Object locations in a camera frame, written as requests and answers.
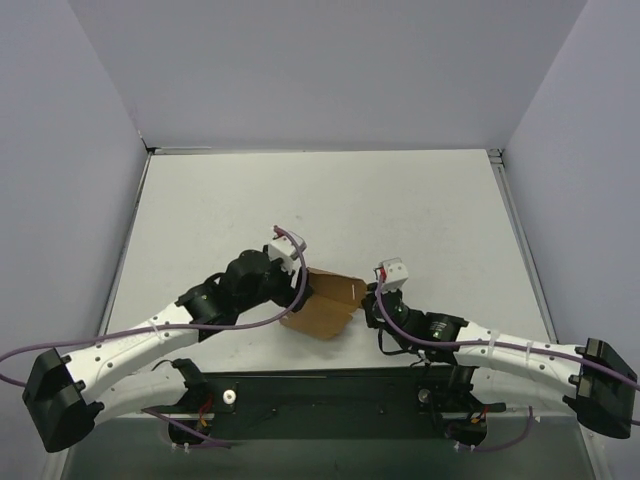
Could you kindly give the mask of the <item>brown paper box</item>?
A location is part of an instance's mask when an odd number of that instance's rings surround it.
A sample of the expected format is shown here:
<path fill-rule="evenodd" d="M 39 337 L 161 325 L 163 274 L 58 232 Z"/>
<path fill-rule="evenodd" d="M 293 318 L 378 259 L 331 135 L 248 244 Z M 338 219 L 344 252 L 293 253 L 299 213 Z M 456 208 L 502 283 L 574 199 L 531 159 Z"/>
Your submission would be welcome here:
<path fill-rule="evenodd" d="M 331 340 L 341 334 L 361 307 L 367 284 L 360 278 L 309 268 L 309 286 L 313 293 L 304 307 L 279 323 L 317 340 Z"/>

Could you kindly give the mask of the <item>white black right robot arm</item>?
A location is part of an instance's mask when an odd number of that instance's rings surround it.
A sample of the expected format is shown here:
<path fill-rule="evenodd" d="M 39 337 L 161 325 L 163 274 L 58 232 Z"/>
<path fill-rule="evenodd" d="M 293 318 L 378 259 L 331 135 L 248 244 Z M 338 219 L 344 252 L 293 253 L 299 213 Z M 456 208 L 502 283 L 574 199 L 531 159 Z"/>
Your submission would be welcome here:
<path fill-rule="evenodd" d="M 408 307 L 401 290 L 370 283 L 361 306 L 368 327 L 388 334 L 398 354 L 449 365 L 441 399 L 456 411 L 499 405 L 573 413 L 585 428 L 627 439 L 639 391 L 635 371 L 607 342 L 545 343 L 502 334 L 453 315 Z"/>

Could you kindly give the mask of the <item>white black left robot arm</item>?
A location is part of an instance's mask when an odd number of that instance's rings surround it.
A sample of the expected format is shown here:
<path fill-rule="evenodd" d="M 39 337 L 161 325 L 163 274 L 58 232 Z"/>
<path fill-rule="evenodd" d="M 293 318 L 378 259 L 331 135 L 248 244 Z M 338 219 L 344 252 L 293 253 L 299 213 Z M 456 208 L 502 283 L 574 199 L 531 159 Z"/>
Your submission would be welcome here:
<path fill-rule="evenodd" d="M 199 408 L 205 380 L 190 361 L 166 374 L 140 368 L 222 332 L 241 329 L 241 314 L 268 302 L 285 314 L 302 308 L 308 270 L 302 247 L 278 238 L 262 250 L 246 250 L 138 326 L 108 334 L 86 348 L 38 355 L 22 393 L 45 450 L 55 453 L 83 440 L 98 424 L 155 406 Z"/>

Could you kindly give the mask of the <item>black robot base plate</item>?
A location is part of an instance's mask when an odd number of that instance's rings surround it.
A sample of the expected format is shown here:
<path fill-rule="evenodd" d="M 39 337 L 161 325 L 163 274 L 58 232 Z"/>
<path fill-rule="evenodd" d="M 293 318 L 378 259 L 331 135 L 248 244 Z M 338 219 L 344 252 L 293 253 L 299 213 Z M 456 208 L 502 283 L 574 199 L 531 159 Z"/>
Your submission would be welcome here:
<path fill-rule="evenodd" d="M 215 439 L 458 440 L 485 438 L 486 416 L 502 401 L 481 401 L 471 367 L 447 365 L 309 371 L 207 373 L 208 390 L 169 414 Z"/>

